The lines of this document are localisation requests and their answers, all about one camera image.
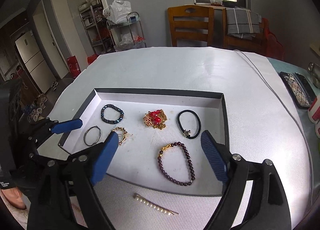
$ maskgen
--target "wooden chair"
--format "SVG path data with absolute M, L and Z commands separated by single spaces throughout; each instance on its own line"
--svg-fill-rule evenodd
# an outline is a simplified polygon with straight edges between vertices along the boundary
M 252 40 L 236 38 L 228 35 L 227 10 L 222 9 L 222 26 L 223 26 L 223 48 L 229 49 L 230 46 L 236 49 L 244 49 L 260 55 L 265 55 L 267 50 L 266 30 L 269 28 L 268 20 L 262 18 L 260 30 L 262 33 L 256 34 Z
M 213 19 L 214 9 L 197 5 L 185 5 L 168 8 L 170 33 L 172 46 L 177 47 L 177 39 L 191 39 L 207 42 L 207 46 L 213 40 Z M 175 17 L 205 17 L 208 22 L 199 20 L 175 20 Z M 176 31 L 176 28 L 194 29 L 194 32 Z M 199 30 L 208 30 L 208 34 L 201 33 Z

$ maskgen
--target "silver bangle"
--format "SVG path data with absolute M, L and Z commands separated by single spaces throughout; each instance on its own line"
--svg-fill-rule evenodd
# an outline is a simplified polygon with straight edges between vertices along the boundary
M 91 144 L 91 145 L 89 145 L 89 144 L 87 144 L 86 142 L 85 142 L 85 137 L 87 136 L 87 133 L 91 130 L 91 129 L 93 129 L 93 128 L 98 128 L 99 129 L 99 137 L 97 138 L 97 140 L 93 143 L 93 144 Z M 97 143 L 98 143 L 98 141 L 100 140 L 100 137 L 101 137 L 101 130 L 100 130 L 100 128 L 98 127 L 98 126 L 92 126 L 92 127 L 90 127 L 88 130 L 86 130 L 86 132 L 84 133 L 84 135 L 83 135 L 83 141 L 84 141 L 84 144 L 85 145 L 87 145 L 87 146 L 93 146 L 93 145 L 96 145 Z

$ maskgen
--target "silver star charm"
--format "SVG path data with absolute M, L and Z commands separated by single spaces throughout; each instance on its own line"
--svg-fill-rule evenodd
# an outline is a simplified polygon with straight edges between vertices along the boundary
M 185 137 L 190 136 L 190 133 L 191 133 L 190 130 L 188 130 L 188 131 L 184 130 L 184 132 L 183 132 L 183 134 L 185 135 Z

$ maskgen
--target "silver bolt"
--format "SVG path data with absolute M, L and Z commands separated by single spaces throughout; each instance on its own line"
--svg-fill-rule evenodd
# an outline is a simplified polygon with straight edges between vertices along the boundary
M 241 157 L 239 154 L 233 154 L 233 155 L 232 155 L 232 158 L 233 158 L 234 160 L 236 160 L 236 161 L 239 161 L 239 160 L 242 159 L 242 157 Z
M 49 167 L 52 167 L 54 164 L 55 164 L 55 161 L 53 161 L 53 160 L 48 161 L 48 166 L 49 166 Z
M 269 160 L 269 159 L 265 159 L 264 162 L 267 164 L 267 165 L 272 165 L 272 160 Z
M 86 161 L 87 158 L 88 158 L 87 156 L 81 155 L 81 156 L 78 158 L 78 160 L 79 160 L 79 161 Z

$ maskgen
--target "black hair tie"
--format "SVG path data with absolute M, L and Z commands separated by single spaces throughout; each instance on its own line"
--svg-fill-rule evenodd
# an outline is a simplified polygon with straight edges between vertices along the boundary
M 198 121 L 198 124 L 199 124 L 199 129 L 198 129 L 198 132 L 196 133 L 196 135 L 194 136 L 190 136 L 190 130 L 186 131 L 185 129 L 182 128 L 182 125 L 180 123 L 180 115 L 182 115 L 184 112 L 191 112 L 192 114 L 194 114 L 194 116 L 197 118 L 197 121 Z M 198 137 L 200 131 L 201 131 L 201 122 L 200 122 L 200 119 L 199 119 L 199 116 L 192 110 L 183 110 L 182 112 L 180 112 L 177 116 L 177 121 L 178 121 L 178 125 L 182 131 L 182 133 L 184 134 L 185 137 L 187 137 L 188 139 L 195 139 Z

